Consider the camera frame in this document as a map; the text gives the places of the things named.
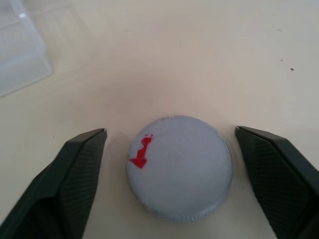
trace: red tape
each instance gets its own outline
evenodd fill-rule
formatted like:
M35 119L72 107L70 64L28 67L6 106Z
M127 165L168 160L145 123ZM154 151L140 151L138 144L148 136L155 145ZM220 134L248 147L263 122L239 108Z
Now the red tape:
M141 149L139 149L136 158L130 159L130 161L132 163L134 163L134 165L139 167L140 169L142 169L147 162L147 159L145 158L145 154L146 154L146 150L147 150L150 142L152 141L152 139L153 139L152 134L150 137L145 135L145 137L141 141L143 147Z

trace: clear plastic container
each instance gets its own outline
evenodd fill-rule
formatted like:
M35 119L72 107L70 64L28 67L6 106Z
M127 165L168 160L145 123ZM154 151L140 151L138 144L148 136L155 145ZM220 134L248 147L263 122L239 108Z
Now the clear plastic container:
M52 73L46 46L20 0L0 0L0 96Z

